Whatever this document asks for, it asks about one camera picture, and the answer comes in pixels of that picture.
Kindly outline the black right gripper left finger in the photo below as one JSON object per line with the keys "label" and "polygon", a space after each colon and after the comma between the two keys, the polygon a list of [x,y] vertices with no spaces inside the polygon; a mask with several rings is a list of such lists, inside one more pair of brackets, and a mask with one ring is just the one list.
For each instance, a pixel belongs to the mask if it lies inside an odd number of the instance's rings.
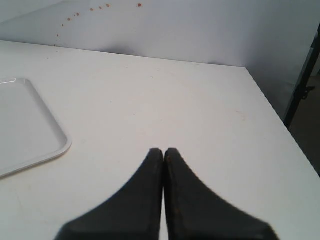
{"label": "black right gripper left finger", "polygon": [[130,180],[112,197],[66,223],[57,240],[157,240],[163,200],[163,152],[149,150]]}

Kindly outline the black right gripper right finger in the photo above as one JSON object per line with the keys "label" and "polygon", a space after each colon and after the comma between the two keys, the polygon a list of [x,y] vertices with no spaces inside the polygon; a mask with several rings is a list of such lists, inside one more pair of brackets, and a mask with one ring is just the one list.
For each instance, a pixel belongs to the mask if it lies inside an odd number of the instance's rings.
{"label": "black right gripper right finger", "polygon": [[210,190],[176,148],[164,155],[164,202],[170,240],[275,240],[272,227]]}

